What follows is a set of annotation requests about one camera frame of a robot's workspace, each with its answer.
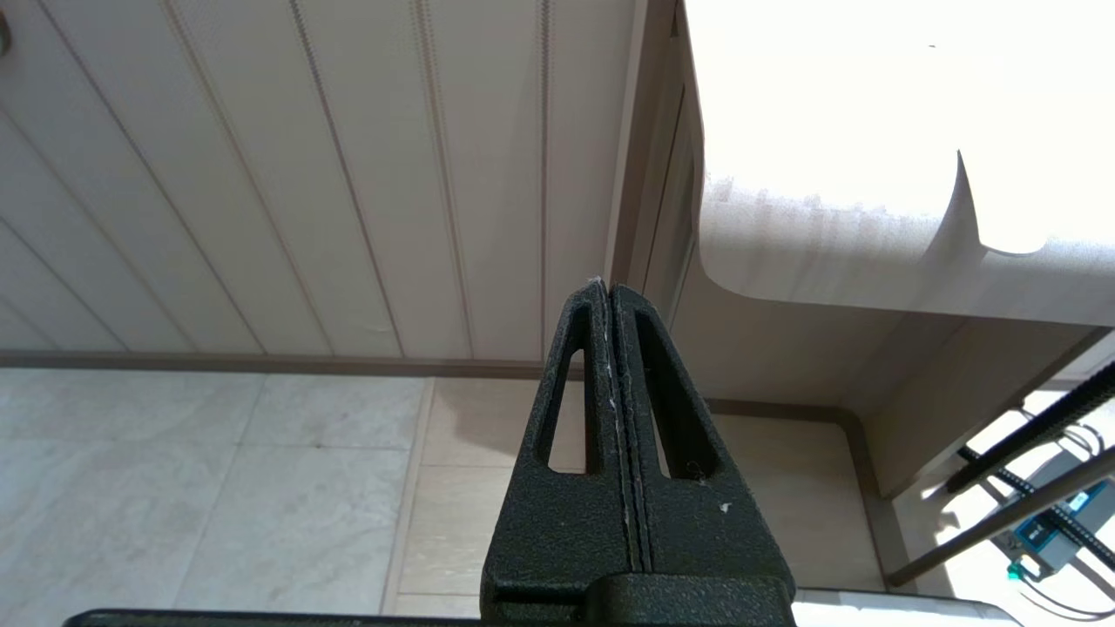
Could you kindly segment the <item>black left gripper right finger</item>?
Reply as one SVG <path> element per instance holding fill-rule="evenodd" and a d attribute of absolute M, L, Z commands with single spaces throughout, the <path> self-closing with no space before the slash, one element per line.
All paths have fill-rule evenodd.
<path fill-rule="evenodd" d="M 618 409 L 636 519 L 636 563 L 649 573 L 793 575 L 694 386 L 655 305 L 612 293 Z"/>

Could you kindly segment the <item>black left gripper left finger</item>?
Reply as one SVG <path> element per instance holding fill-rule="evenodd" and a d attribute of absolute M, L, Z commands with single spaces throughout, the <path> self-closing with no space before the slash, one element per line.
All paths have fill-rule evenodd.
<path fill-rule="evenodd" d="M 608 289 L 589 280 L 563 306 L 541 374 L 482 570 L 485 616 L 581 616 L 597 580 L 639 565 L 612 339 Z M 575 354 L 585 471 L 566 474 L 550 459 Z"/>

